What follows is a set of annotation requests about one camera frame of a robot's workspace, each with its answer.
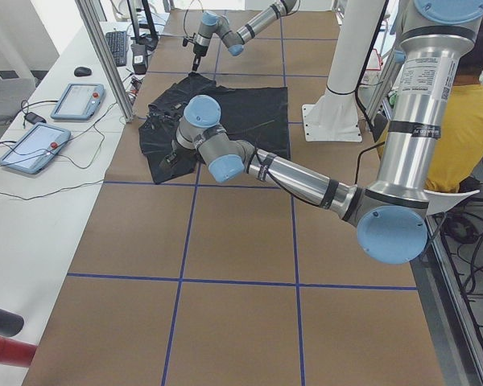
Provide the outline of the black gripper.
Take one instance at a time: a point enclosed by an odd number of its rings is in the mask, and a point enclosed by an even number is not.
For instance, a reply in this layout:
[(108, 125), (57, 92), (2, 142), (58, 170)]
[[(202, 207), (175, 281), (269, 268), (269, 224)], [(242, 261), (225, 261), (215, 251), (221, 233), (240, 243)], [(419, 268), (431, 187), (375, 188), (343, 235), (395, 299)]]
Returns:
[(159, 163), (160, 168), (175, 168), (181, 162), (196, 164), (196, 151), (180, 145), (176, 140), (171, 142), (171, 151)]
[(200, 66), (201, 59), (206, 56), (206, 46), (195, 43), (193, 53), (194, 59), (192, 61), (192, 67), (198, 68)]

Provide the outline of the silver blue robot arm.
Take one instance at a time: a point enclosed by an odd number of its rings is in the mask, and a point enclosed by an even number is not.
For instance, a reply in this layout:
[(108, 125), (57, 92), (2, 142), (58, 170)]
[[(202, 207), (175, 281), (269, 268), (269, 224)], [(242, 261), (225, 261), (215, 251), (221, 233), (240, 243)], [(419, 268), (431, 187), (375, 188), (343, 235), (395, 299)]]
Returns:
[(266, 9), (260, 11), (237, 30), (233, 30), (226, 16), (220, 16), (212, 11), (203, 12), (198, 32), (183, 41), (193, 45), (194, 59), (192, 71), (197, 72), (201, 59), (207, 55), (209, 45), (214, 35), (217, 35), (232, 56), (240, 55), (245, 45), (264, 31), (273, 22), (296, 12), (296, 0), (274, 1)]
[(173, 168), (198, 156), (219, 183), (240, 174), (273, 183), (314, 207), (334, 211), (357, 230), (357, 241), (373, 259), (402, 264), (428, 243), (424, 222), (426, 182), (447, 109), (456, 66), (477, 41), (483, 1), (412, 1), (403, 14), (399, 46), (406, 62), (398, 103), (389, 124), (376, 180), (367, 187), (346, 185), (228, 138), (220, 105), (193, 97), (184, 109), (172, 151), (160, 163)]

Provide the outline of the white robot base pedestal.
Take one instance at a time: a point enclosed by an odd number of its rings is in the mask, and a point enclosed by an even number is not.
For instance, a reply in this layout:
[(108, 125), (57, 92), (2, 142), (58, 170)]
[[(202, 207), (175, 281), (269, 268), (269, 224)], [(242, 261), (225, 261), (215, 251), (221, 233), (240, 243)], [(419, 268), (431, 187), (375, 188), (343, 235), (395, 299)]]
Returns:
[(386, 0), (350, 0), (324, 95), (303, 105), (303, 131), (308, 142), (360, 142), (357, 89), (386, 13)]

